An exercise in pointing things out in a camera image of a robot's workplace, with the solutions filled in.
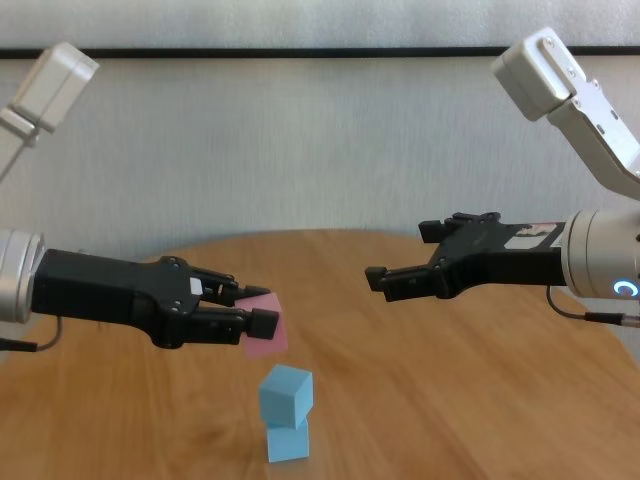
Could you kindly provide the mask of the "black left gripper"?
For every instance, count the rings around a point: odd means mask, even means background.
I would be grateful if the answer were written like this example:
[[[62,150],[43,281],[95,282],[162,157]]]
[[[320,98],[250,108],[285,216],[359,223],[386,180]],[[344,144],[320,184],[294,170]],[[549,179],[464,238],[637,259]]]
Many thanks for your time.
[[[237,300],[270,293],[241,286],[234,276],[194,268],[205,302],[234,306]],[[249,338],[272,340],[278,313],[198,307],[191,268],[177,257],[136,263],[63,250],[45,252],[34,276],[31,310],[66,318],[131,326],[160,348],[185,343],[238,345]]]

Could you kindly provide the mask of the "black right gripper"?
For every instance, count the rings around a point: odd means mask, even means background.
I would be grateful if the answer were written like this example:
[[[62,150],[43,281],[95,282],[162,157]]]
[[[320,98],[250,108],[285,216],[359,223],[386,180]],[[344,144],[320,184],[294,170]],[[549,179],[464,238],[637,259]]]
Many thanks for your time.
[[[564,286],[560,241],[563,222],[504,224],[498,212],[456,212],[425,220],[424,243],[437,243],[432,268],[367,267],[373,292],[387,302],[435,296],[451,299],[484,284]]]

